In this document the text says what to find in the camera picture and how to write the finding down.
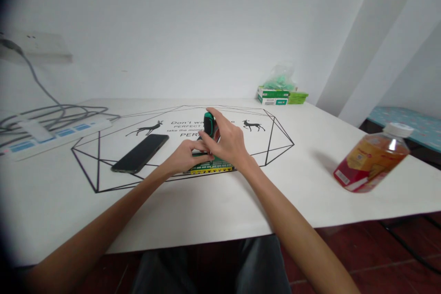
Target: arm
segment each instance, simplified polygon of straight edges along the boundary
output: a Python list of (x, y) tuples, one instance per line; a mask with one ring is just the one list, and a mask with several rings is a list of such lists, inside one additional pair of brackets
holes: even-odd
[(132, 216), (164, 181), (213, 158), (209, 155), (192, 157), (192, 150), (195, 148), (207, 151), (201, 141), (185, 140), (146, 179), (35, 266), (27, 277), (31, 291), (72, 291), (75, 284), (84, 278)]
[(272, 228), (289, 255), (318, 293), (359, 293), (349, 273), (301, 213), (268, 179), (246, 151), (243, 132), (219, 111), (208, 108), (218, 123), (220, 143), (200, 132), (211, 152), (233, 164), (247, 179)]

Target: blue bedsheet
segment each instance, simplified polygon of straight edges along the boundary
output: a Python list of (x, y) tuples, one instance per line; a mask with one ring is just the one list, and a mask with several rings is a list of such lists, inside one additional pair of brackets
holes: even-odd
[(375, 107), (368, 120), (381, 126), (398, 122), (415, 129), (409, 137), (420, 145), (441, 153), (441, 119), (400, 107)]

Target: tissue box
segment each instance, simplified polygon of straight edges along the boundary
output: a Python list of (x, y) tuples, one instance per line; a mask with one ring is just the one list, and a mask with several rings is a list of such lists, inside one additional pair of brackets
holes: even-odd
[(286, 106), (288, 104), (288, 98), (263, 98), (257, 95), (257, 100), (266, 106)]
[(270, 90), (259, 86), (257, 89), (257, 100), (261, 104), (271, 106), (286, 106), (288, 104), (289, 91), (287, 90)]

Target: box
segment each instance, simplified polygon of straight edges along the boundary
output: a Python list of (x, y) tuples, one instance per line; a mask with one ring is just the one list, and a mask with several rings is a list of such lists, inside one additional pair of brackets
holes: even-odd
[(288, 104), (288, 98), (262, 98), (260, 95), (257, 95), (257, 100), (263, 105), (266, 106), (286, 106)]
[(288, 104), (303, 104), (308, 97), (305, 92), (291, 92), (288, 98)]
[(259, 86), (257, 89), (257, 95), (261, 98), (287, 98), (289, 97), (289, 91), (287, 90), (270, 90), (263, 86)]

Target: white wall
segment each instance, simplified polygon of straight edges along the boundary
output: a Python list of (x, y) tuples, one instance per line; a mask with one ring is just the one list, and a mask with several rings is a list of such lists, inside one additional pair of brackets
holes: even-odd
[[(63, 102), (93, 97), (254, 97), (280, 60), (316, 103), (363, 0), (11, 0), (6, 25), (61, 34), (70, 65), (38, 75)], [(50, 104), (2, 61), (2, 108)]]
[[(360, 126), (387, 93), (397, 77), (403, 75), (401, 72), (406, 67), (408, 69), (408, 64), (414, 56), (420, 59), (417, 60), (417, 65), (420, 64), (422, 68), (428, 69), (431, 65), (435, 65), (435, 58), (441, 54), (441, 47), (439, 47), (441, 44), (437, 34), (434, 37), (435, 41), (430, 41), (429, 45), (429, 47), (437, 48), (430, 50), (426, 54), (427, 58), (416, 54), (419, 53), (420, 47), (426, 44), (426, 40), (431, 36), (440, 21), (441, 0), (407, 0), (402, 12), (369, 64), (363, 78), (352, 91), (339, 114), (339, 118), (354, 126)], [(431, 63), (425, 63), (430, 56)], [(410, 70), (413, 74), (418, 75), (418, 84), (425, 85), (429, 83), (429, 75), (425, 74), (422, 68), (421, 75), (415, 72), (415, 68)], [(436, 73), (432, 72), (432, 74), (437, 74), (439, 77), (441, 71), (438, 69)], [(407, 89), (397, 93), (410, 94), (417, 98), (418, 84), (415, 84), (415, 87), (407, 86)]]
[(317, 106), (339, 116), (407, 0), (364, 0)]
[(381, 99), (441, 119), (441, 23)]

